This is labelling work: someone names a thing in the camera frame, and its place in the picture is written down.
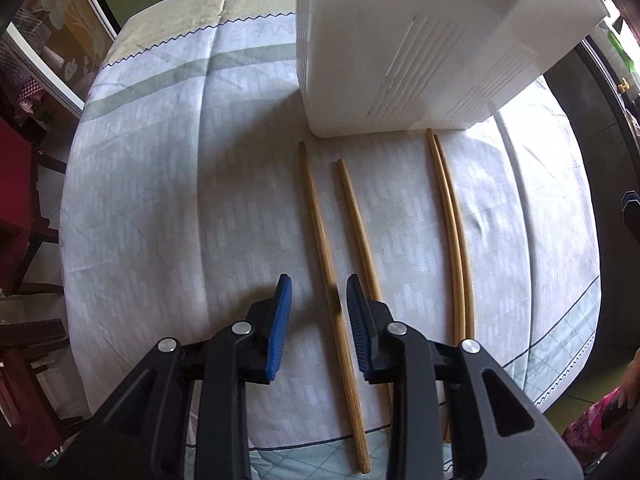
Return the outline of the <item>person right hand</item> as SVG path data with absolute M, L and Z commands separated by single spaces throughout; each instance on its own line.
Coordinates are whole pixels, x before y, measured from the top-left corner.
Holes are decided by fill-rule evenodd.
M 628 410 L 634 407 L 639 399 L 640 392 L 640 349 L 634 354 L 634 359 L 629 363 L 618 392 L 617 406 Z

